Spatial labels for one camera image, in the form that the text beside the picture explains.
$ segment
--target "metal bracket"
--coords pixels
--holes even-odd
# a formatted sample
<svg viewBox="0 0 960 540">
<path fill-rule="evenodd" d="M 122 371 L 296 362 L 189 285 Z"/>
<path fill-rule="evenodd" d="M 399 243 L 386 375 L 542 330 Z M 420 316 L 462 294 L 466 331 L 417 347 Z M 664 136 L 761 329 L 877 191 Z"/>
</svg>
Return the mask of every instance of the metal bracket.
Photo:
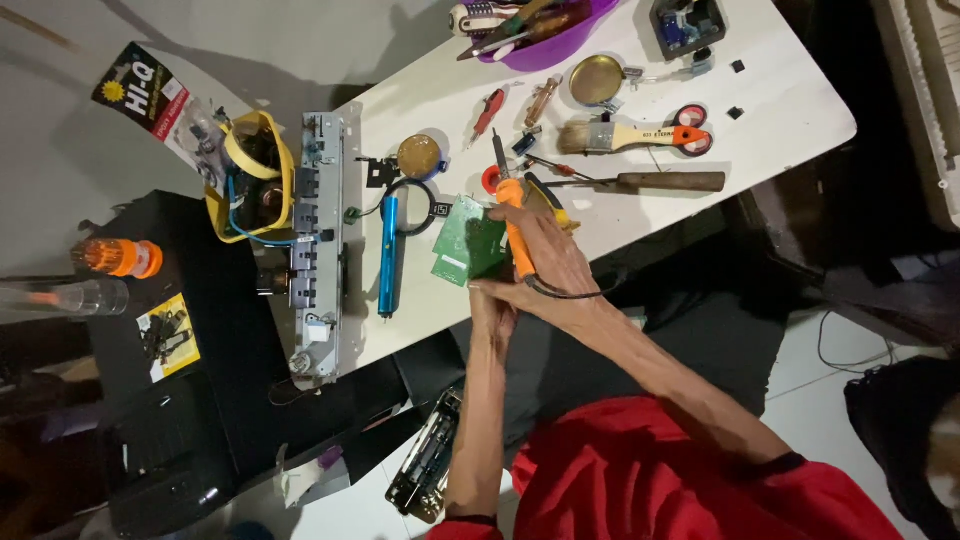
<svg viewBox="0 0 960 540">
<path fill-rule="evenodd" d="M 343 119 L 332 112 L 303 114 L 303 157 L 294 179 L 293 228 L 299 237 L 322 241 L 295 244 L 290 253 L 290 307 L 297 314 L 297 344 L 288 366 L 300 390 L 340 377 L 344 252 Z"/>
</svg>

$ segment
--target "tile floor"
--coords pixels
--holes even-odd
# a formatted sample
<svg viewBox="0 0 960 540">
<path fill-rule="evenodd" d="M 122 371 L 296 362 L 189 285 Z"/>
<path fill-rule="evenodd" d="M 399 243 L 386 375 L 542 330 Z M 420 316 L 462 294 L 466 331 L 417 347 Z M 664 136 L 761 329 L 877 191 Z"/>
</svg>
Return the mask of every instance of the tile floor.
<svg viewBox="0 0 960 540">
<path fill-rule="evenodd" d="M 763 421 L 808 459 L 830 463 L 849 474 L 905 538 L 923 538 L 920 531 L 894 508 L 879 467 L 847 420 L 843 388 L 857 375 L 829 368 L 817 357 L 823 317 L 821 311 L 798 313 L 791 319 L 770 378 Z M 822 352 L 824 358 L 833 363 L 870 360 L 857 366 L 858 370 L 889 361 L 881 337 L 835 314 L 831 314 L 824 324 Z M 896 359 L 917 353 L 915 348 L 894 349 Z M 257 519 L 277 535 L 277 540 L 420 538 L 430 526 L 416 518 L 399 516 L 384 500 L 389 482 L 412 445 L 413 440 L 408 441 L 357 485 L 309 504 L 302 511 L 238 504 L 233 519 Z M 259 495 L 249 492 L 241 499 L 263 497 L 263 492 L 269 493 L 261 491 Z M 517 505 L 510 476 L 504 471 L 498 518 L 508 539 L 513 537 Z"/>
</svg>

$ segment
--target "workbench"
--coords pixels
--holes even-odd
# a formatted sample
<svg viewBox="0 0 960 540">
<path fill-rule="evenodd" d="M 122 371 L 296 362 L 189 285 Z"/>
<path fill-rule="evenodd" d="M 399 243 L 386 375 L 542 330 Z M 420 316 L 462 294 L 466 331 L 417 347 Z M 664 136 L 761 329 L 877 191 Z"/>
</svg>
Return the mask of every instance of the workbench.
<svg viewBox="0 0 960 540">
<path fill-rule="evenodd" d="M 577 105 L 566 82 L 581 60 L 604 53 L 624 65 L 642 67 L 647 75 L 662 75 L 684 67 L 683 59 L 664 63 L 650 28 L 650 0 L 624 0 L 593 29 L 577 54 L 538 73 L 519 73 L 507 66 L 454 59 L 469 47 L 466 38 L 453 38 L 393 77 L 338 110 L 346 121 L 345 203 L 374 207 L 383 189 L 365 188 L 365 164 L 357 157 L 385 158 L 409 135 L 425 133 L 441 145 L 449 170 L 428 185 L 434 193 L 472 195 L 492 201 L 481 174 L 494 164 L 492 130 L 466 150 L 483 100 L 499 87 L 507 90 L 503 109 L 491 127 L 505 145 L 519 139 L 532 92 L 547 78 L 563 74 L 564 83 L 547 107 L 543 133 L 532 153 L 571 165 L 593 178 L 621 172 L 663 169 L 716 171 L 728 174 L 720 193 L 643 190 L 637 195 L 594 192 L 586 187 L 556 189 L 572 219 L 583 226 L 574 234 L 593 260 L 650 233 L 660 231 L 737 193 L 850 140 L 856 124 L 800 40 L 769 0 L 724 2 L 729 28 L 712 45 L 715 66 L 693 80 L 645 84 L 637 91 L 624 85 L 617 96 L 625 102 L 612 120 L 660 127 L 689 103 L 708 110 L 705 129 L 713 148 L 689 159 L 672 148 L 629 150 L 608 156 L 560 156 L 558 130 L 571 118 L 587 119 L 595 110 Z M 731 63 L 745 69 L 734 72 Z M 727 111 L 744 110 L 739 119 Z M 508 158 L 512 154 L 508 149 Z M 541 180 L 557 180 L 546 169 L 533 169 Z M 470 316 L 468 291 L 431 275 L 434 242 L 441 220 L 425 233 L 406 239 L 399 282 L 399 305 L 386 323 L 377 315 L 382 223 L 377 212 L 345 229 L 348 248 L 348 299 L 342 327 L 341 373 L 349 373 Z"/>
</svg>

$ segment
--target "orange soldering iron handle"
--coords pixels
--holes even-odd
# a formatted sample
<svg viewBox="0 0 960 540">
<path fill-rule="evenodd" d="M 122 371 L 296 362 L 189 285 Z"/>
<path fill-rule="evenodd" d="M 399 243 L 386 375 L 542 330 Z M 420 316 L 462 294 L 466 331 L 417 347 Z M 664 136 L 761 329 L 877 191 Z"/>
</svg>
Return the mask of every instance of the orange soldering iron handle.
<svg viewBox="0 0 960 540">
<path fill-rule="evenodd" d="M 508 178 L 496 185 L 496 202 L 501 205 L 510 205 L 523 208 L 523 186 L 520 180 Z M 520 233 L 520 227 L 507 222 L 507 240 L 510 242 L 510 251 L 514 254 L 514 265 L 520 278 L 526 278 L 537 273 L 534 262 L 530 258 L 530 249 Z"/>
</svg>

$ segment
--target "paintbrush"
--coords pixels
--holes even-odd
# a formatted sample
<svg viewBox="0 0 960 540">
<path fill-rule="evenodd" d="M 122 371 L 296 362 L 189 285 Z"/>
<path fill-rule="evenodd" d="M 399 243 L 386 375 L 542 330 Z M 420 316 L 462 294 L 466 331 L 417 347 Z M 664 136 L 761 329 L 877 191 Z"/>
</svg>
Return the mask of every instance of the paintbrush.
<svg viewBox="0 0 960 540">
<path fill-rule="evenodd" d="M 561 154 L 606 153 L 640 143 L 679 146 L 708 136 L 707 132 L 689 126 L 644 131 L 614 122 L 571 120 L 560 131 L 557 147 Z"/>
</svg>

